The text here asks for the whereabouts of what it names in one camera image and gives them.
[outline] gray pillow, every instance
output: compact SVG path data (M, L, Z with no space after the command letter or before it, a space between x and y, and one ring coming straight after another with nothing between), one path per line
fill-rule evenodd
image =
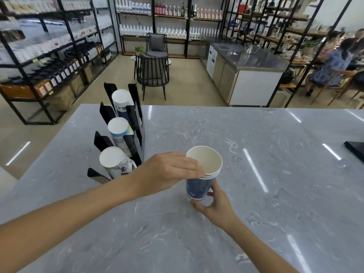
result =
M164 35L155 35L153 33L150 33L149 36L150 36L149 50L154 50L157 52L164 52L165 51L164 50Z

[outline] potted plant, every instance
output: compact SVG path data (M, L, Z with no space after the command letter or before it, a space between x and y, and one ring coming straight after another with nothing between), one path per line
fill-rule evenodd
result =
M134 50L135 50L135 53L136 53L137 55L140 55L141 53L145 53L144 48L143 48L143 47L141 47L141 46L139 46L139 47L135 47L135 48L134 48Z
M302 56L310 56L313 52L313 49L315 48L315 46L321 41L321 39L318 40L310 40L310 41L306 41L302 44L302 46L304 47L302 49Z

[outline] seated woman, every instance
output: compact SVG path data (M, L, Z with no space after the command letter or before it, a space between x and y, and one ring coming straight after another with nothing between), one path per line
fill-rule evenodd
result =
M330 83L328 88L338 85L342 75L337 74L332 77L333 70L346 70L353 59L353 54L349 50L353 46L354 42L355 40L353 38L345 39L337 50L327 54L327 57L324 59L325 63L320 68L307 76L305 86L308 92L306 93L306 96L311 96L313 92L313 89L311 89L312 85L323 86L329 80Z
M327 58L327 54L330 54L334 51L334 48L339 44L340 38L343 36L340 31L332 31L328 35L328 41L326 42L324 48L320 52L318 59L322 62Z

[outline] person's left hand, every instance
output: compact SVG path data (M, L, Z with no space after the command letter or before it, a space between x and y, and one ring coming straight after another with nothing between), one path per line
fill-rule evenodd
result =
M153 155L125 178L129 179L136 199L170 188L182 179L205 176L206 172L197 164L198 161L186 157L186 153L161 153Z

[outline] forearm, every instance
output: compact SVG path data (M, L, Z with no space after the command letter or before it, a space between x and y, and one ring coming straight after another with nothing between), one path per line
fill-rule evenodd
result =
M16 272L112 208L133 199L113 180L0 225L0 272Z
M298 273L281 256L264 244L238 218L236 218L234 224L226 232L248 255L260 273Z

